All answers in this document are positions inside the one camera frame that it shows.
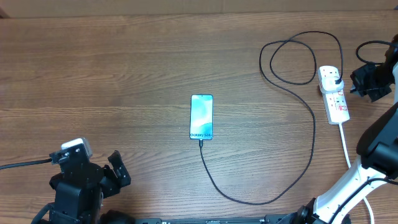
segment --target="power strip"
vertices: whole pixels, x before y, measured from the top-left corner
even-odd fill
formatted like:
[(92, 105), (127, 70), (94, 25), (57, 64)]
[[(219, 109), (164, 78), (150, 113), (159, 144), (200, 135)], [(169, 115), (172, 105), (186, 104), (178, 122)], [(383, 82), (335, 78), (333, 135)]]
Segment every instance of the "power strip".
[[(323, 86), (325, 86), (323, 85), (325, 84), (325, 80), (330, 80), (331, 77), (339, 77), (338, 69), (336, 67), (322, 66), (318, 69), (319, 86), (321, 91)], [(332, 88), (328, 88), (329, 93), (322, 92), (329, 124), (339, 124), (349, 120), (347, 102), (344, 97), (344, 92), (340, 87), (341, 85), (335, 86), (334, 91)]]

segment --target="white power strip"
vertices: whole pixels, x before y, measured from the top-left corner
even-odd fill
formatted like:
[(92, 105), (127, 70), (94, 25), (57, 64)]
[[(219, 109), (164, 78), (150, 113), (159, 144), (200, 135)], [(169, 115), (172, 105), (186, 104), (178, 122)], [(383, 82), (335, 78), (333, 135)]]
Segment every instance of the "white power strip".
[[(325, 80), (330, 80), (330, 77), (339, 77), (338, 69), (336, 67), (322, 66), (318, 69), (319, 86), (321, 91), (323, 86), (325, 86)], [(342, 85), (335, 86), (334, 90), (332, 89), (332, 86), (329, 86), (329, 93), (324, 93), (322, 91), (323, 102), (325, 103), (329, 124), (339, 124), (349, 120), (347, 102), (341, 88)]]
[[(322, 92), (323, 102), (325, 103), (326, 116), (328, 117), (329, 124), (338, 124), (340, 128), (341, 143), (343, 144), (347, 166), (350, 168), (351, 163), (348, 157), (346, 140), (342, 126), (345, 121), (349, 120), (347, 102), (343, 92), (344, 83), (341, 81), (340, 85), (334, 85), (334, 83), (330, 82), (331, 77), (339, 77), (338, 69), (336, 67), (327, 65), (318, 69), (319, 87)], [(366, 197), (363, 198), (363, 200), (369, 210), (371, 224), (374, 224), (372, 208)]]

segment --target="blue phone screen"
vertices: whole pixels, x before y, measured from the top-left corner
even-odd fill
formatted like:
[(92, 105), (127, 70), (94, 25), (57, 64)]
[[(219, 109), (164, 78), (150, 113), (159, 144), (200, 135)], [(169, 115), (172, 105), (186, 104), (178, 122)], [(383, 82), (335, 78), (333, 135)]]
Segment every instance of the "blue phone screen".
[(190, 127), (191, 139), (213, 139), (212, 95), (192, 95)]

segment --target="smartphone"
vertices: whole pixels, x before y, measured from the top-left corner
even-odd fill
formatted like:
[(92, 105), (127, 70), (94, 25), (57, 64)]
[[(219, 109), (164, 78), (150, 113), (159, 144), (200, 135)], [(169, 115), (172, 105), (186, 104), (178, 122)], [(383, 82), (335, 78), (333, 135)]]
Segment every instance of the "smartphone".
[(213, 139), (213, 96), (192, 95), (190, 138)]

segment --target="wooden table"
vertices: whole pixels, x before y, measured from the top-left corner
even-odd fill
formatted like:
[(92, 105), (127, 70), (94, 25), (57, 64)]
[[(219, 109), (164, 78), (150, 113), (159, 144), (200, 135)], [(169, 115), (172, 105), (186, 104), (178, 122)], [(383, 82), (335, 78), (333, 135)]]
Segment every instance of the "wooden table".
[[(317, 118), (315, 155), (308, 172), (272, 204), (249, 206), (223, 198), (189, 140), (190, 96), (214, 95), (214, 139), (205, 142), (210, 172), (228, 195), (250, 202), (274, 198), (302, 172), (310, 155), (312, 117), (290, 94), (259, 73), (261, 47), (305, 30), (335, 34), (349, 75), (362, 63), (355, 48), (391, 40), (398, 13), (303, 12), (183, 16), (114, 16), (0, 20), (0, 164), (46, 159), (63, 142), (86, 137), (92, 162), (107, 164), (119, 150), (130, 186), (104, 201), (103, 212), (135, 217), (261, 217), (296, 211), (328, 190), (347, 170), (337, 126), (327, 123), (317, 78), (305, 86), (281, 84), (299, 94)], [(336, 42), (303, 35), (318, 65), (340, 67)], [(264, 65), (277, 46), (264, 51)], [(383, 45), (362, 50), (384, 61)], [(313, 73), (310, 52), (287, 44), (274, 69), (292, 81)], [(351, 161), (363, 131), (392, 105), (347, 94), (344, 124)], [(0, 171), (0, 223), (30, 223), (55, 192), (48, 182), (59, 166), (42, 164)], [(385, 185), (369, 197), (378, 223), (396, 223), (398, 189)], [(368, 223), (360, 203), (353, 223)]]

